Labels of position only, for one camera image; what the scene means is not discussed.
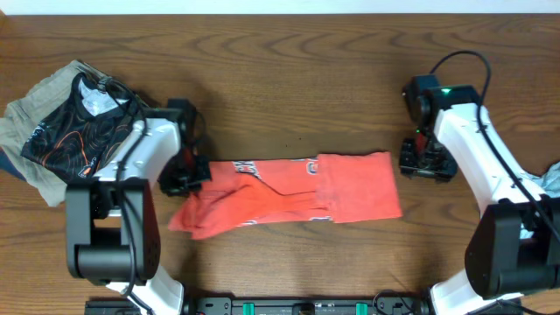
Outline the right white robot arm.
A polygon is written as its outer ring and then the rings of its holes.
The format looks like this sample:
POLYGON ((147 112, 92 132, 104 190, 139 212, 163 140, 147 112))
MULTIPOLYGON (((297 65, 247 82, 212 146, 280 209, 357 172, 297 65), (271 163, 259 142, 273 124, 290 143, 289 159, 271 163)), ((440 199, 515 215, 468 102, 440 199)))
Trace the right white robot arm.
POLYGON ((401 173, 448 182, 462 172, 480 212, 464 268, 433 285, 415 312, 520 312, 518 298, 558 288, 559 199, 516 162, 475 89, 416 77, 402 96, 416 136, 402 144, 401 173))

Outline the light blue t-shirt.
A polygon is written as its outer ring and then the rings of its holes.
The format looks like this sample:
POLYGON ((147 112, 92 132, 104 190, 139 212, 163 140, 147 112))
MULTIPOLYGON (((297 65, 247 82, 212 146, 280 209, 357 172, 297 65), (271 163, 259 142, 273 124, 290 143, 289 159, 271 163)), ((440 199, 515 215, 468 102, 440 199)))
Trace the light blue t-shirt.
POLYGON ((523 173, 523 185, 528 185, 527 190, 532 197, 539 201, 541 194, 546 194, 551 198, 559 197, 559 163, 553 164, 542 176, 530 173, 523 173))

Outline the red t-shirt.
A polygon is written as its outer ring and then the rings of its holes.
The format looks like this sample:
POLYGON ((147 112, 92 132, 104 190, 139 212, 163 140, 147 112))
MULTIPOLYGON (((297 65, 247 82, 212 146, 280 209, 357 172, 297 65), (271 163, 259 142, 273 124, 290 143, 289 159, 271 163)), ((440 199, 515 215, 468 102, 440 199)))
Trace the red t-shirt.
POLYGON ((388 152, 212 162, 210 171, 211 180, 171 217, 171 231, 202 240, 256 224, 354 223, 402 214, 388 152))

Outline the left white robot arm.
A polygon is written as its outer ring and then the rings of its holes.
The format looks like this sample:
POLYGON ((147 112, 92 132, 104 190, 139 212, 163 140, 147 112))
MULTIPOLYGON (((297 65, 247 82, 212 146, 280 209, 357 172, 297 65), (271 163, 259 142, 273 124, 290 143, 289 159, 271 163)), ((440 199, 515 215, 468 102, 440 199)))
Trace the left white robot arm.
POLYGON ((135 314, 193 314, 185 286, 160 263, 153 186, 186 197, 210 180, 196 152, 197 109, 172 99, 142 111, 106 166, 66 188, 66 265, 75 278, 126 298, 135 314))

